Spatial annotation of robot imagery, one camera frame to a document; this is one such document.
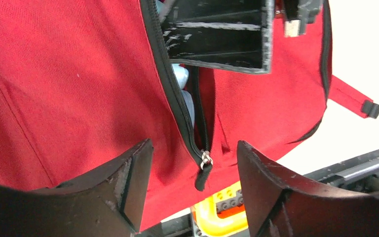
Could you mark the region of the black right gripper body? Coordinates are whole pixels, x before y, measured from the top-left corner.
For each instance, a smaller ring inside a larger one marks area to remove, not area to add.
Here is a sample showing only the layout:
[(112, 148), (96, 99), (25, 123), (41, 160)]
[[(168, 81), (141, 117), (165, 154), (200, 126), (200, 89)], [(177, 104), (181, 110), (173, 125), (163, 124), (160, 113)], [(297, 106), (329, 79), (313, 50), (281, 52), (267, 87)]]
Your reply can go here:
[(284, 37), (305, 35), (323, 8), (322, 0), (275, 0), (274, 17), (283, 19)]

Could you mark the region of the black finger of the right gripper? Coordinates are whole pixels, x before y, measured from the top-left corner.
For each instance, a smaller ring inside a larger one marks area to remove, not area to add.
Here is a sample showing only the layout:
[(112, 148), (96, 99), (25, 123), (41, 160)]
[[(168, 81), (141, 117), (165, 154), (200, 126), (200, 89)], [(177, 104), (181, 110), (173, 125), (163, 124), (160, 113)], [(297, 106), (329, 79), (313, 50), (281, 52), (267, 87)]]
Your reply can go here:
[(159, 19), (170, 61), (268, 74), (274, 6), (272, 0), (166, 0)]

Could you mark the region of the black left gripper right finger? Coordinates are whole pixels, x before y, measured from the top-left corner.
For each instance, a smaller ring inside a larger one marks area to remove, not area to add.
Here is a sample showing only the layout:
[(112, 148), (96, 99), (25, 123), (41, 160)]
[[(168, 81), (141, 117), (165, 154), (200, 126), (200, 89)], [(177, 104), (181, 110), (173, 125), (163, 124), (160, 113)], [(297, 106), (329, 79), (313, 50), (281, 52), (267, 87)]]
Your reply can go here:
[(245, 141), (237, 164), (253, 237), (379, 237), (379, 178), (356, 192), (300, 175)]

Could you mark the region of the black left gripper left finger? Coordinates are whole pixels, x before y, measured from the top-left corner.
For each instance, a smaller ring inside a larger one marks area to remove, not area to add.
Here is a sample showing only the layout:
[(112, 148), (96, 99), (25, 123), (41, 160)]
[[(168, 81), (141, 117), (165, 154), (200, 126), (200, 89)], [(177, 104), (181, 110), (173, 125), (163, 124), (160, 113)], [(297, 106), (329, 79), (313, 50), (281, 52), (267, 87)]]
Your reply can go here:
[(140, 231), (153, 146), (149, 139), (55, 188), (0, 185), (0, 237), (132, 237)]

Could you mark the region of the light blue packaged item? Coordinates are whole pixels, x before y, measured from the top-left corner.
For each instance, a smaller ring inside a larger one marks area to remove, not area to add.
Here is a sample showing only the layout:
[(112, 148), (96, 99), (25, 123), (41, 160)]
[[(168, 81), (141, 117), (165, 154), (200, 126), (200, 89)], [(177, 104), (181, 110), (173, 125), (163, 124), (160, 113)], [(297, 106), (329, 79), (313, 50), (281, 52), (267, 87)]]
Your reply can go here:
[(191, 94), (185, 90), (186, 84), (189, 79), (189, 71), (188, 69), (184, 68), (183, 66), (180, 66), (179, 64), (171, 64), (171, 65), (172, 65), (172, 69), (173, 69), (176, 81), (178, 83), (178, 86), (181, 89), (181, 94), (187, 106), (191, 124), (194, 127), (194, 124), (195, 124), (194, 102), (193, 102)]

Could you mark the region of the red student backpack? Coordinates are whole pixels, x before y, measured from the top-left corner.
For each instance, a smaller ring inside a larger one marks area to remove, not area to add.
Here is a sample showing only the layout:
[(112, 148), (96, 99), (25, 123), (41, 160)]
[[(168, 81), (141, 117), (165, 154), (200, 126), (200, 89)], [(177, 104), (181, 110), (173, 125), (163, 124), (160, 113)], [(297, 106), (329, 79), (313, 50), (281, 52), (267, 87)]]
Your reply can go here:
[(0, 184), (54, 187), (151, 139), (142, 229), (232, 185), (245, 140), (278, 160), (314, 134), (331, 99), (363, 118), (379, 105), (332, 74), (330, 8), (287, 38), (275, 19), (271, 73), (192, 69), (201, 128), (187, 129), (150, 0), (0, 0)]

